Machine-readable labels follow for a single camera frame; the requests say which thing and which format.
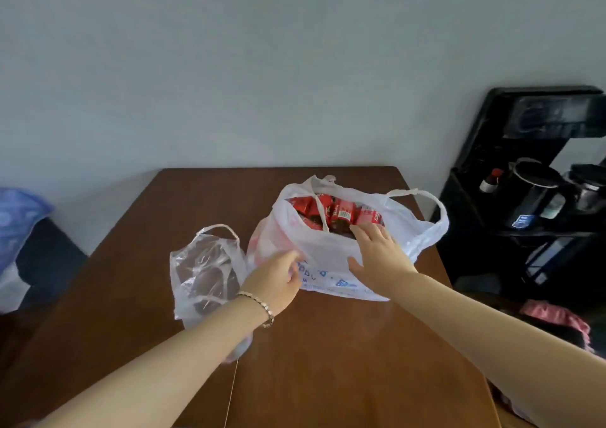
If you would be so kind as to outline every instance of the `blue cloth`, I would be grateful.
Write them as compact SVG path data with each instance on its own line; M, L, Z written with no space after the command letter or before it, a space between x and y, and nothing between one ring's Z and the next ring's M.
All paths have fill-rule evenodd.
M14 262L34 225L52 210L31 192L0 187L0 273Z

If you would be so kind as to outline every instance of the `pink fabric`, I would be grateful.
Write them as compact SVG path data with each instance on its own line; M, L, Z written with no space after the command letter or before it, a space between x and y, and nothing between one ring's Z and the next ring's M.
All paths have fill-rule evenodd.
M564 325L575 328L583 334L585 349L588 352L595 353L594 349L590 346L589 332L591 331L591 328L585 321L570 310L558 305L551 305L550 303L541 300L527 300L520 309L520 313L528 315L529 317L548 321L554 325Z

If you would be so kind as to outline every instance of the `bracelet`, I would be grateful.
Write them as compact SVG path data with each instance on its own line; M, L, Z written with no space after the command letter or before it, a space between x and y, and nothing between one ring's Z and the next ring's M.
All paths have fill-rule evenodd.
M240 291L236 296L246 296L251 298L252 300L254 300L255 302L257 302L261 307L263 307L265 309L265 311L267 312L267 316L269 317L269 319L263 323L261 326L263 327L269 327L273 324L273 320L274 320L274 316L273 313L271 312L271 310L269 310L269 307L267 306L267 304L265 302L263 302L261 299L259 299L256 295L251 294L249 292L246 291Z

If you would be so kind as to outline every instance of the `brown tabletop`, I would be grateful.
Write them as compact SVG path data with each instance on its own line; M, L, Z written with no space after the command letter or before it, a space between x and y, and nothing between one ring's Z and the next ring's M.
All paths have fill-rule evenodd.
M90 257L0 383L0 421L41 418L182 329L169 253L204 226L246 246L279 191L316 174L364 192L406 189L393 167L169 169ZM413 198L398 198L420 217ZM416 264L448 284L435 248ZM220 366L176 426L498 427L481 373L392 302L301 291L234 364ZM232 382L233 395L230 401Z

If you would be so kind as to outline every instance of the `white plastic bag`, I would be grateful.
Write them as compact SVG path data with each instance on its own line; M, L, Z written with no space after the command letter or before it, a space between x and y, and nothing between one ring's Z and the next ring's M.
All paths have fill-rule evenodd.
M216 227L226 227L235 240L206 234ZM185 248L170 254L175 319L186 329L197 325L237 295L248 273L240 239L231 227L217 224L203 228ZM252 340L251 334L223 362L237 360Z
M385 228L402 245L413 262L421 251L435 244L449 228L444 205L429 192L412 189L394 190L387 194L365 194L356 189L337 186L333 176L324 179L312 176L302 184L289 184L282 189L271 213L257 225L250 239L247 252L249 265L258 266L278 250L296 249L305 257L299 263L303 289L363 300L388 300L365 287L349 271L347 256L354 256L362 262L355 240L329 233L323 213L320 213L323 231L310 229L286 201L288 198L311 194L329 194L377 210L383 216ZM431 198L440 209L440 220L435 224L420 221L411 210L390 199L402 195L424 195Z

